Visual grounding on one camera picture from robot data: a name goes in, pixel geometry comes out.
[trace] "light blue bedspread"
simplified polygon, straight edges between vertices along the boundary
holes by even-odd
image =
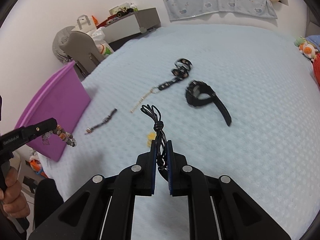
[[[216,12],[277,19],[270,0],[164,0],[170,21]]]
[[[247,26],[175,25],[131,41],[83,82],[92,101],[55,163],[41,157],[66,200],[95,174],[113,176],[148,152],[151,118],[132,107],[151,87],[170,80],[180,57],[190,77],[145,104],[156,105],[175,152],[204,174],[227,174],[298,240],[320,209],[320,92],[310,61],[294,38]],[[228,127],[214,104],[190,107],[193,80],[210,85],[232,117]],[[87,127],[118,112],[91,135]],[[187,240],[186,197],[169,196],[157,173],[153,197],[137,197],[132,240]]]

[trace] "black cord bundle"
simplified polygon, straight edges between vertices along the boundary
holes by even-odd
[[[159,114],[159,119],[158,119],[158,115],[155,113],[154,109],[157,110],[158,114]],[[155,106],[151,106],[150,105],[143,105],[141,106],[140,109],[143,113],[145,113],[146,115],[150,116],[152,118],[152,120],[155,122],[155,125],[153,126],[153,130],[155,130],[155,132],[157,133],[155,141],[156,141],[156,158],[157,158],[157,164],[158,164],[158,170],[162,175],[163,170],[165,170],[167,168],[167,139],[165,137],[165,134],[163,132],[163,127],[164,124],[161,121],[161,113],[158,110],[158,108],[156,108]]]

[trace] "finger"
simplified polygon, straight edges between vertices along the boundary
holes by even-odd
[[[5,177],[5,183],[7,187],[13,186],[18,179],[18,172],[14,167],[10,167],[7,176]]]
[[[13,202],[17,197],[19,197],[21,189],[22,186],[19,181],[16,181],[13,186],[8,187],[4,192],[3,203],[10,204],[11,202]]]
[[[10,214],[13,218],[25,218],[27,217],[28,215],[30,215],[30,208],[29,208],[29,205],[26,205],[24,207],[24,209],[22,209],[21,211],[19,212],[16,212],[16,213],[12,213]]]
[[[12,214],[23,210],[26,204],[26,197],[22,193],[20,193],[20,196],[17,199],[15,199],[12,203],[3,205],[3,209],[6,213]]]

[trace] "chair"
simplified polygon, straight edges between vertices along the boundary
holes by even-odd
[[[86,76],[105,59],[99,53],[93,39],[88,34],[79,31],[71,32],[66,42],[60,44],[59,47],[76,61]]]

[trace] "toy car wheel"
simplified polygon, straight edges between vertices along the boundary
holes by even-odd
[[[117,13],[117,16],[120,18],[120,17],[122,17],[122,16],[124,16],[125,15],[125,12],[124,11],[119,11],[118,13]]]

